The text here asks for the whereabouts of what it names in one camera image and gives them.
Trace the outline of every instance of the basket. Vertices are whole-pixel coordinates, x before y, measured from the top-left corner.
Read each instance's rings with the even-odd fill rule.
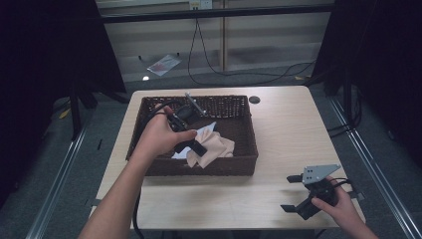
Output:
[[[220,132],[222,137],[235,141],[233,157],[218,157],[205,168],[198,164],[190,167],[186,159],[174,159],[171,156],[174,151],[160,155],[155,159],[147,176],[171,176],[171,175],[253,175],[258,151],[255,142],[254,129],[252,127],[251,113],[248,98],[246,96],[208,96],[194,97],[196,104],[207,111],[207,117],[189,126],[189,129],[198,129],[215,121],[215,131]],[[143,98],[132,140],[127,154],[131,156],[137,141],[140,138],[140,125],[142,120],[155,108],[155,105],[178,100],[188,104],[184,97],[152,97]],[[175,111],[178,105],[170,105]]]

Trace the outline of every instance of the person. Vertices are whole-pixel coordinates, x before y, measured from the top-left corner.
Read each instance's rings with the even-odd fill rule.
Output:
[[[327,179],[333,184],[337,184],[337,181],[332,177],[328,176]],[[335,206],[331,206],[328,203],[320,200],[317,197],[312,199],[312,204],[320,210],[326,212],[334,219],[335,223],[350,237],[355,239],[365,238],[372,239],[378,238],[360,219],[359,214],[356,211],[353,203],[351,202],[350,196],[341,186],[335,188],[335,194],[337,195],[338,202]]]
[[[166,115],[173,114],[165,107],[146,125],[127,165],[94,211],[79,238],[127,238],[131,215],[140,193],[143,178],[154,159],[170,151],[177,143],[193,139],[195,130],[174,132]],[[353,238],[377,238],[357,214],[349,195],[340,186],[335,189],[338,203],[335,206],[313,198],[312,203],[329,214]]]

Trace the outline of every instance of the beige cloth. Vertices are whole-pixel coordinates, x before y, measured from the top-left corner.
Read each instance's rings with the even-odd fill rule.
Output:
[[[186,154],[186,160],[190,167],[193,167],[198,162],[202,168],[205,168],[217,157],[233,156],[235,142],[221,137],[219,132],[206,128],[201,134],[196,135],[195,139],[207,148],[207,152],[200,157],[193,150],[189,150]]]

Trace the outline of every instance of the wooden table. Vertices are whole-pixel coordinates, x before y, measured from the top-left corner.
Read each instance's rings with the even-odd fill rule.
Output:
[[[102,199],[126,165],[125,157],[143,97],[246,95],[259,152],[253,176],[153,176],[142,186],[141,229],[242,230],[337,227],[320,212],[305,221],[280,204],[298,205],[308,196],[301,183],[286,177],[307,165],[340,163],[308,88],[260,87],[135,92],[130,100],[97,195]],[[343,169],[332,176],[346,177]],[[364,220],[356,201],[355,206]]]

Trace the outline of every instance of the wall socket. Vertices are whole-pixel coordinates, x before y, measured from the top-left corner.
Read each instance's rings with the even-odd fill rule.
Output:
[[[212,0],[189,0],[190,10],[212,9]]]

